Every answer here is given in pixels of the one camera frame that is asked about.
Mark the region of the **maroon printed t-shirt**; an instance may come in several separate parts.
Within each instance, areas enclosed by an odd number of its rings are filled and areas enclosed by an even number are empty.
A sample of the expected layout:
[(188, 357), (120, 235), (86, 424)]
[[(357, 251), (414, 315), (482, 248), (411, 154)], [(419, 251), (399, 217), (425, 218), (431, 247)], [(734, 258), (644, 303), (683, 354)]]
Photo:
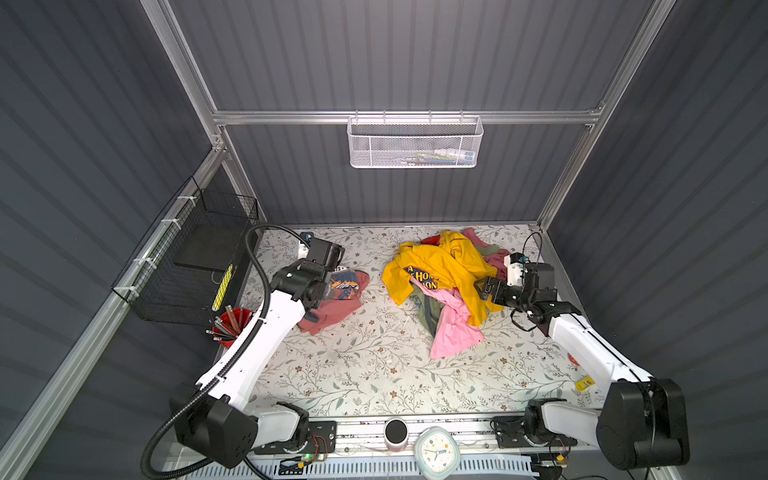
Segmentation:
[(370, 282), (367, 273), (343, 269), (330, 277), (329, 289), (317, 308), (311, 309), (299, 321), (302, 332), (316, 335), (336, 325), (362, 306), (362, 294)]

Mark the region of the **yellow printed t-shirt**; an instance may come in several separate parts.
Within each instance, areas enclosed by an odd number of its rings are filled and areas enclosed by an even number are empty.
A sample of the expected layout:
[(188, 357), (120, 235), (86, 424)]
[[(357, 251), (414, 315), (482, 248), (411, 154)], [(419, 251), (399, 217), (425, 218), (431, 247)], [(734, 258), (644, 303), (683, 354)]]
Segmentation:
[(475, 282), (494, 278), (497, 273), (466, 236), (447, 230), (440, 234), (436, 245), (401, 244), (393, 260), (384, 267), (382, 281), (398, 305), (411, 295), (412, 280), (429, 290), (456, 289), (470, 312), (468, 323), (479, 327), (491, 312), (503, 308), (481, 299)]

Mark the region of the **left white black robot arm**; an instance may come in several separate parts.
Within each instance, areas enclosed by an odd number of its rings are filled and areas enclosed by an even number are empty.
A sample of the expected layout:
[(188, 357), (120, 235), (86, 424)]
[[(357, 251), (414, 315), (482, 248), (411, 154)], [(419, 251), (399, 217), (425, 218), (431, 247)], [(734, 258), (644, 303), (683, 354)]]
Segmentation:
[(238, 339), (198, 379), (191, 398), (173, 407), (171, 427), (180, 444), (228, 468), (238, 466), (255, 448), (276, 444), (300, 450), (306, 445), (310, 423), (302, 408), (287, 402), (253, 411), (247, 406), (287, 334), (324, 300), (344, 253), (342, 246), (313, 237), (306, 256), (271, 278), (254, 265), (266, 282), (265, 299)]

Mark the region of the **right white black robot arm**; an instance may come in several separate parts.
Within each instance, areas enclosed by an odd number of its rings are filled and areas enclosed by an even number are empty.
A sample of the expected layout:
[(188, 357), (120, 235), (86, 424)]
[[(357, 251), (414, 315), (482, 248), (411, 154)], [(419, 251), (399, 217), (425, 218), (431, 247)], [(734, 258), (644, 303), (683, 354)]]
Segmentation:
[(527, 440), (548, 445), (558, 437), (575, 439), (598, 447), (619, 470), (687, 464), (690, 440), (682, 389), (629, 360), (576, 306), (560, 300), (550, 265), (520, 255), (510, 261), (505, 279), (476, 281), (479, 297), (523, 314), (573, 357), (605, 396), (599, 409), (563, 399), (530, 401), (522, 420)]

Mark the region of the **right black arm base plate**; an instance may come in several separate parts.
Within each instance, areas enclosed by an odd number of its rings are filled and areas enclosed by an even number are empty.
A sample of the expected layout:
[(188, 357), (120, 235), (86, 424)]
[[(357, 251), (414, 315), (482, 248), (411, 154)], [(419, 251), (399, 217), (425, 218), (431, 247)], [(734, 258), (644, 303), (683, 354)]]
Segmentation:
[(569, 449), (578, 445), (576, 439), (529, 425), (522, 415), (494, 416), (490, 427), (499, 448), (560, 446)]

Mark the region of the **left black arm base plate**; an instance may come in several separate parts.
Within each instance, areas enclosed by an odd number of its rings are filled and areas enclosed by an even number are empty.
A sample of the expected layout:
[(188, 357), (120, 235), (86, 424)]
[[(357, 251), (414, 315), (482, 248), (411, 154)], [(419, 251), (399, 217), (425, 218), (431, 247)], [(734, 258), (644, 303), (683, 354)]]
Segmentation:
[(333, 453), (337, 427), (336, 421), (309, 420), (301, 422), (298, 430), (287, 441), (255, 446), (252, 452), (257, 455)]

